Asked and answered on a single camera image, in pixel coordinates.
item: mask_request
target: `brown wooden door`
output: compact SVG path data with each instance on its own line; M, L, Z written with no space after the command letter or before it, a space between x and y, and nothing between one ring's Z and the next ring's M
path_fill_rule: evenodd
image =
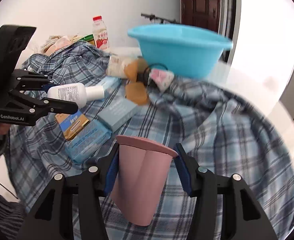
M220 0L182 0L182 23L218 32Z

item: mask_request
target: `white bottle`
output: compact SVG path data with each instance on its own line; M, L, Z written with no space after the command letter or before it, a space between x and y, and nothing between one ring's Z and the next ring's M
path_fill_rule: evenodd
M98 49L109 48L107 28L100 15L93 18L92 34Z
M47 96L48 98L75 102L79 108L82 108L87 101L103 99L105 91L103 86L85 87L82 83L74 83L51 87Z

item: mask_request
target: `finger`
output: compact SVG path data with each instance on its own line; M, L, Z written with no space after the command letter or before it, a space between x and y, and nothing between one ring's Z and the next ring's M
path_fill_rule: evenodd
M10 126L11 125L7 123L0 123L0 134L1 135L7 134L10 129Z

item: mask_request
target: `blue plaid fabric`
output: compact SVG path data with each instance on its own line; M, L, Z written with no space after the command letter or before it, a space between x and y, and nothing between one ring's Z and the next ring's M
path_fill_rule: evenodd
M56 51L52 56L35 54L24 64L46 74L57 84L97 84L104 76L109 55L83 41ZM44 92L26 92L36 98ZM90 120L116 96L125 96L124 83L105 101L88 102L80 109ZM176 78L164 94L149 89L151 103L112 134L84 164L68 157L66 141L54 114L41 118L35 127L12 126L6 153L9 175L29 211L56 173L80 174L106 156L115 136L133 135L173 148L182 143L201 166L216 174L239 173L264 208L281 239L294 220L294 170L288 150L274 127L242 98L212 84ZM129 223L113 201L101 198L101 209L110 240L186 239L195 199L183 192L172 162L154 218L148 227ZM77 199L74 199L74 235L80 239ZM219 239L222 199L218 197L215 239Z

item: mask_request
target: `silver screw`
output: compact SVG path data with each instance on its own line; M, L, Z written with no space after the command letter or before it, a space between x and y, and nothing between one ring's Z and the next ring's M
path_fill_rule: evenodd
M205 167L200 166L198 168L198 171L201 172L201 173L206 173L208 170Z
M90 168L89 168L89 172L91 172L91 173L95 173L95 172L97 172L98 171L98 167L96 167L96 166L91 166Z
M234 175L232 176L232 178L233 178L234 180L237 180L237 181L240 181L240 180L241 180L241 176L240 176L239 174L234 174Z
M58 173L58 174L55 175L54 178L55 178L55 180L61 180L62 177L63 177L63 175L61 173Z

